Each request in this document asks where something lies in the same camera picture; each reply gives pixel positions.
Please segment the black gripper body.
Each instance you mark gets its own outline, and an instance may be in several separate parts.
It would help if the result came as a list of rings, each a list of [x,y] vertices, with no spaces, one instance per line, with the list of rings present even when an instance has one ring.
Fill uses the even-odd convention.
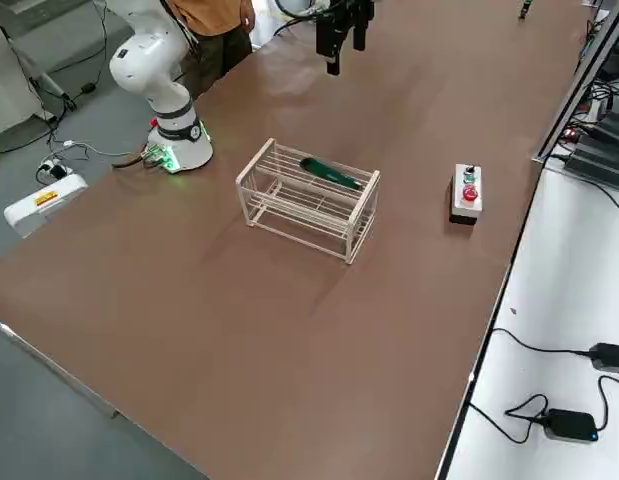
[[[375,2],[373,0],[336,0],[316,2],[317,15],[344,13],[361,13],[367,16],[374,16]]]

